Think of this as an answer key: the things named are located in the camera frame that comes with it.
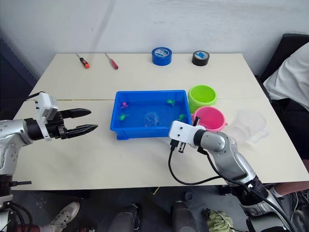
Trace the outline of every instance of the clear plastic cup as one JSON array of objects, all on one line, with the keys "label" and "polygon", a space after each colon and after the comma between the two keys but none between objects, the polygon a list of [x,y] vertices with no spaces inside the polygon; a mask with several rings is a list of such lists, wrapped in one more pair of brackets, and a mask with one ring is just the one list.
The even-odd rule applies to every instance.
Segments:
[{"label": "clear plastic cup", "polygon": [[268,136],[265,127],[266,119],[258,111],[239,110],[234,121],[225,128],[225,132],[239,144],[246,141],[256,143]]}]

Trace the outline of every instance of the pink toy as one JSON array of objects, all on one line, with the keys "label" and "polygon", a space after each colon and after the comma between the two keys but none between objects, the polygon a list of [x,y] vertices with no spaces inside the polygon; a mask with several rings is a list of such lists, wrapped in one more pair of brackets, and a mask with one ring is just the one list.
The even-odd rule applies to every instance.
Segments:
[{"label": "pink toy", "polygon": [[200,117],[199,125],[210,132],[221,131],[227,125],[224,115],[214,107],[204,106],[198,108],[191,116],[193,121],[196,116]]},{"label": "pink toy", "polygon": [[125,101],[123,101],[121,105],[121,109],[127,109],[129,107],[129,105]]}]

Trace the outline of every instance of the screwdriver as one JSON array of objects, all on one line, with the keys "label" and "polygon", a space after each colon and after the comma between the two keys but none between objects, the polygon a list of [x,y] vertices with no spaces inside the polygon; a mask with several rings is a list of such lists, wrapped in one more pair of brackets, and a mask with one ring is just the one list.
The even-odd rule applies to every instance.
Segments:
[{"label": "screwdriver", "polygon": [[111,58],[107,55],[106,52],[105,52],[105,55],[106,55],[107,59],[110,61],[112,67],[113,67],[114,69],[117,70],[117,69],[118,69],[118,65],[116,64],[116,62],[115,62],[113,59],[111,59]]},{"label": "screwdriver", "polygon": [[79,58],[79,60],[81,61],[81,63],[84,65],[85,69],[89,69],[90,65],[88,64],[88,62],[85,61],[84,58],[80,57],[77,53],[76,53],[76,55]]}]

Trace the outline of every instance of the black tape roll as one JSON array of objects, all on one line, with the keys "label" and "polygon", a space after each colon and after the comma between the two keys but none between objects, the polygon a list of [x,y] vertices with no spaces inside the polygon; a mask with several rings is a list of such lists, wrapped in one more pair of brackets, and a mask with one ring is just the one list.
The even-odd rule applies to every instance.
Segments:
[{"label": "black tape roll", "polygon": [[209,53],[205,51],[195,51],[192,55],[192,63],[197,66],[205,66],[209,60]]}]

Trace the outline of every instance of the green toy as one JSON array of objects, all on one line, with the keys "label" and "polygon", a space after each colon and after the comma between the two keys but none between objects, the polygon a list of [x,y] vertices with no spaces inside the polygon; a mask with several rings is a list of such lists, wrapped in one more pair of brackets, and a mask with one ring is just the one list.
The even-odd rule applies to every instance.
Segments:
[{"label": "green toy", "polygon": [[129,115],[121,114],[120,115],[120,120],[123,121],[127,116],[129,116]]},{"label": "green toy", "polygon": [[179,118],[177,119],[180,122],[183,122],[184,120],[184,114],[179,115]]},{"label": "green toy", "polygon": [[175,104],[175,100],[171,100],[171,99],[168,99],[166,102],[168,104],[171,104],[172,106],[174,106],[174,104]]}]

